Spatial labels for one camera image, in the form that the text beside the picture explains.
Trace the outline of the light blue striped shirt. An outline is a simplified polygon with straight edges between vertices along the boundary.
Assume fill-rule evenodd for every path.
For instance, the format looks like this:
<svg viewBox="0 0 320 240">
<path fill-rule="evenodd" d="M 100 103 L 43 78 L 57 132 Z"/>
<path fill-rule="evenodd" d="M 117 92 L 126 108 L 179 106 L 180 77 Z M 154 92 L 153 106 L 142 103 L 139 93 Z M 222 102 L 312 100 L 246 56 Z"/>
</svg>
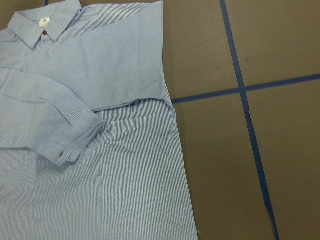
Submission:
<svg viewBox="0 0 320 240">
<path fill-rule="evenodd" d="M 0 237 L 196 240 L 163 2 L 66 0 L 0 33 Z"/>
</svg>

